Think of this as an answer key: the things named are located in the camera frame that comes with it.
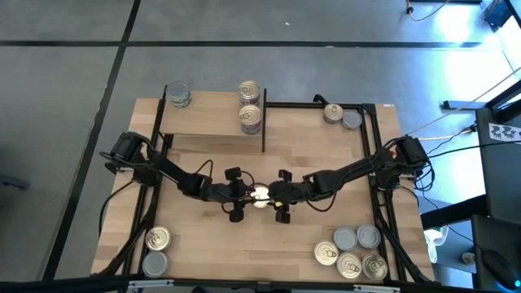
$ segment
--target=gray floor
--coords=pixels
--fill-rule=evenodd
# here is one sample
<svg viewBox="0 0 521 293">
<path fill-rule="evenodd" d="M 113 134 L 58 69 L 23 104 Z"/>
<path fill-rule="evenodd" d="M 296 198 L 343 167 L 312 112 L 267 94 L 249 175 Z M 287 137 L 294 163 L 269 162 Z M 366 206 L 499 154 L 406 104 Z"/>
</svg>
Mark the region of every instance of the gray floor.
<svg viewBox="0 0 521 293">
<path fill-rule="evenodd" d="M 437 5 L 415 5 L 415 13 Z M 130 0 L 0 2 L 0 40 L 119 40 L 131 6 Z M 129 48 L 96 153 L 127 129 L 136 98 L 158 98 L 173 80 L 185 80 L 193 90 L 233 91 L 240 81 L 254 79 L 274 101 L 309 101 L 320 93 L 336 102 L 394 103 L 407 132 L 441 115 L 441 101 L 472 99 L 511 72 L 477 6 L 449 4 L 422 23 L 406 18 L 404 9 L 401 0 L 142 1 L 132 40 L 487 45 L 451 50 Z M 116 48 L 0 47 L 1 171 L 33 184 L 26 192 L 0 189 L 0 281 L 39 278 L 115 53 Z M 470 113 L 458 113 L 416 135 L 456 133 L 473 120 Z M 441 150 L 476 143 L 475 135 L 468 135 Z M 425 147 L 435 145 L 426 142 Z M 92 161 L 58 278 L 90 272 L 99 209 L 113 182 L 103 163 L 98 156 Z M 451 155 L 434 164 L 436 186 L 426 196 L 452 203 L 483 193 L 479 153 Z"/>
</svg>

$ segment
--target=silver can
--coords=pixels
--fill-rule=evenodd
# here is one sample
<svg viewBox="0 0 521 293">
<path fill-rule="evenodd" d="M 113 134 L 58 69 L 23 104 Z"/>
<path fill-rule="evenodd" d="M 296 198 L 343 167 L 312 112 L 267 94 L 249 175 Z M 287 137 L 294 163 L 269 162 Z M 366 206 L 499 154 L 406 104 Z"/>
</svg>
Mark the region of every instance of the silver can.
<svg viewBox="0 0 521 293">
<path fill-rule="evenodd" d="M 358 242 L 362 247 L 367 249 L 376 248 L 382 237 L 380 236 L 380 232 L 373 225 L 365 224 L 361 225 L 357 229 L 357 238 Z"/>
<path fill-rule="evenodd" d="M 148 249 L 152 251 L 162 251 L 172 242 L 172 236 L 164 227 L 154 227 L 148 231 L 145 238 Z"/>
<path fill-rule="evenodd" d="M 333 243 L 328 241 L 315 245 L 313 252 L 315 259 L 322 265 L 333 265 L 339 257 L 339 250 Z"/>
<path fill-rule="evenodd" d="M 239 121 L 241 129 L 245 134 L 253 135 L 261 130 L 262 114 L 259 107 L 247 105 L 239 111 Z"/>
<path fill-rule="evenodd" d="M 344 278 L 356 278 L 361 274 L 361 263 L 357 256 L 344 252 L 336 260 L 336 268 Z"/>
<path fill-rule="evenodd" d="M 191 96 L 188 85 L 184 81 L 174 81 L 166 87 L 166 97 L 175 107 L 187 107 L 190 105 Z"/>
<path fill-rule="evenodd" d="M 344 117 L 344 110 L 340 105 L 327 104 L 324 107 L 324 121 L 329 124 L 335 124 Z"/>
<path fill-rule="evenodd" d="M 370 280 L 383 280 L 387 276 L 387 264 L 378 255 L 367 255 L 361 262 L 362 271 Z"/>
<path fill-rule="evenodd" d="M 333 234 L 333 241 L 343 251 L 351 251 L 357 245 L 357 234 L 349 227 L 339 227 Z"/>
<path fill-rule="evenodd" d="M 149 278 L 159 278 L 169 269 L 169 258 L 160 251 L 153 251 L 143 260 L 142 270 Z"/>
<path fill-rule="evenodd" d="M 361 115 L 352 111 L 345 112 L 342 125 L 345 129 L 357 129 L 361 125 Z"/>
<path fill-rule="evenodd" d="M 261 87 L 255 81 L 244 81 L 237 89 L 241 106 L 259 105 L 261 100 Z"/>
</svg>

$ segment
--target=black floor line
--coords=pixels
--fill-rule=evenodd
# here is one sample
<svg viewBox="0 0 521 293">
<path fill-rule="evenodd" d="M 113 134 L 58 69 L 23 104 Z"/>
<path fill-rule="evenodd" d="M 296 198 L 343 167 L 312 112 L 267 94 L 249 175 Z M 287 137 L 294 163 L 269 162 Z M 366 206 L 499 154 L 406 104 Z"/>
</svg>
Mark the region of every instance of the black floor line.
<svg viewBox="0 0 521 293">
<path fill-rule="evenodd" d="M 483 42 L 328 42 L 328 41 L 0 41 L 0 46 L 33 47 L 335 47 L 335 48 L 476 48 Z"/>
<path fill-rule="evenodd" d="M 121 38 L 122 42 L 127 42 L 129 40 L 140 4 L 141 0 L 134 0 L 129 20 L 125 27 L 125 32 Z M 59 260 L 62 256 L 63 249 L 65 248 L 72 221 L 74 220 L 74 214 L 76 213 L 78 203 L 80 202 L 81 192 L 87 178 L 87 173 L 89 172 L 90 162 L 92 161 L 96 145 L 98 144 L 99 133 L 101 132 L 103 120 L 107 114 L 108 105 L 111 101 L 112 92 L 114 91 L 114 85 L 116 84 L 116 79 L 120 72 L 121 64 L 123 63 L 125 50 L 125 46 L 120 46 L 116 53 L 116 57 L 114 58 L 114 63 L 112 64 L 112 69 L 107 80 L 107 86 L 105 87 L 105 92 L 103 93 L 103 97 L 99 103 L 98 112 L 94 117 L 93 126 L 90 130 L 85 149 L 83 150 L 80 162 L 77 166 L 74 179 L 72 180 L 71 188 L 69 189 L 65 213 L 63 214 L 62 220 L 59 224 L 58 233 L 56 234 L 49 259 L 42 275 L 42 280 L 44 281 L 49 281 L 55 278 L 59 266 Z"/>
</svg>

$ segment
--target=can lid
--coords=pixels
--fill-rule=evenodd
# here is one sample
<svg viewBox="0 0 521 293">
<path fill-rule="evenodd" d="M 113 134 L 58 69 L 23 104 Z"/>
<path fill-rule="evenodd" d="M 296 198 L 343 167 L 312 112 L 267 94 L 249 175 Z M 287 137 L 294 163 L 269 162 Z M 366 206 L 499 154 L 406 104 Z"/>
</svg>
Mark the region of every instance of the can lid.
<svg viewBox="0 0 521 293">
<path fill-rule="evenodd" d="M 387 264 L 378 255 L 367 255 L 361 262 L 362 271 L 371 280 L 383 280 L 387 276 Z"/>
<path fill-rule="evenodd" d="M 350 251 L 357 245 L 357 234 L 349 227 L 340 227 L 333 235 L 336 246 L 343 251 Z"/>
<path fill-rule="evenodd" d="M 339 257 L 339 250 L 336 246 L 329 242 L 324 241 L 315 245 L 314 249 L 315 259 L 323 265 L 332 265 L 336 262 Z"/>
<path fill-rule="evenodd" d="M 254 199 L 260 199 L 261 201 L 253 203 L 255 208 L 266 208 L 269 203 L 269 189 L 266 186 L 262 186 L 259 184 L 255 185 L 255 191 L 253 191 L 250 196 Z"/>
<path fill-rule="evenodd" d="M 345 278 L 356 278 L 361 274 L 360 259 L 349 252 L 344 252 L 339 256 L 336 268 Z"/>
<path fill-rule="evenodd" d="M 161 251 L 170 244 L 171 238 L 172 236 L 166 228 L 154 227 L 147 233 L 147 247 L 152 251 Z"/>
<path fill-rule="evenodd" d="M 344 109 L 337 104 L 327 104 L 324 107 L 324 113 L 328 119 L 340 121 L 344 116 Z"/>
<path fill-rule="evenodd" d="M 159 278 L 169 268 L 169 259 L 160 251 L 154 251 L 143 260 L 143 272 L 149 278 Z"/>
<path fill-rule="evenodd" d="M 380 244 L 380 232 L 373 225 L 361 225 L 357 229 L 358 242 L 364 248 L 373 249 Z"/>
<path fill-rule="evenodd" d="M 247 105 L 239 111 L 241 124 L 256 125 L 261 121 L 261 110 L 255 105 Z"/>
<path fill-rule="evenodd" d="M 237 92 L 242 99 L 252 99 L 259 95 L 261 88 L 255 81 L 244 81 L 239 85 Z"/>
<path fill-rule="evenodd" d="M 187 99 L 188 85 L 184 81 L 174 81 L 166 87 L 166 94 L 172 100 Z"/>
<path fill-rule="evenodd" d="M 346 111 L 344 113 L 344 117 L 342 118 L 342 123 L 344 123 L 349 128 L 354 129 L 361 125 L 361 116 L 356 112 Z"/>
</svg>

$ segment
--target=white cable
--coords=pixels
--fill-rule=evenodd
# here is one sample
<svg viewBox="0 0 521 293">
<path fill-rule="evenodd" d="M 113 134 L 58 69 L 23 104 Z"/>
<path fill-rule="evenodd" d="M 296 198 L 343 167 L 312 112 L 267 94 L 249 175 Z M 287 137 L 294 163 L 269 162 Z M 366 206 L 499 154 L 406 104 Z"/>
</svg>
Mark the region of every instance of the white cable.
<svg viewBox="0 0 521 293">
<path fill-rule="evenodd" d="M 458 111 L 460 111 L 460 110 L 462 110 L 462 109 L 468 107 L 468 106 L 469 106 L 470 104 L 472 104 L 473 102 L 479 100 L 480 98 L 482 98 L 483 96 L 485 96 L 486 94 L 490 93 L 492 90 L 494 90 L 495 88 L 497 88 L 497 86 L 500 85 L 501 83 L 503 83 L 503 81 L 506 81 L 506 80 L 509 79 L 511 76 L 513 76 L 515 73 L 517 73 L 517 72 L 519 71 L 519 69 L 521 69 L 521 67 L 515 69 L 511 74 L 509 74 L 508 76 L 506 76 L 505 78 L 503 78 L 501 81 L 499 81 L 498 83 L 496 83 L 495 86 L 491 87 L 491 88 L 488 89 L 486 92 L 482 93 L 478 98 L 473 99 L 472 101 L 466 103 L 465 105 L 459 107 L 458 109 L 452 110 L 452 111 L 450 111 L 449 113 L 447 113 L 447 114 L 441 116 L 440 118 L 437 118 L 437 119 L 435 119 L 435 120 L 433 120 L 433 121 L 431 121 L 431 122 L 425 124 L 424 126 L 419 127 L 419 128 L 417 128 L 417 129 L 415 129 L 415 130 L 413 130 L 413 131 L 407 133 L 406 135 L 410 135 L 410 134 L 415 133 L 415 132 L 417 132 L 417 131 L 419 131 L 419 130 L 421 130 L 421 129 L 424 129 L 424 128 L 426 128 L 427 126 L 429 126 L 429 125 L 431 125 L 431 124 L 434 124 L 434 123 L 438 122 L 439 120 L 444 119 L 446 116 L 449 116 L 449 115 L 451 115 L 451 114 L 453 114 L 453 113 L 455 113 L 455 112 L 458 112 Z"/>
</svg>

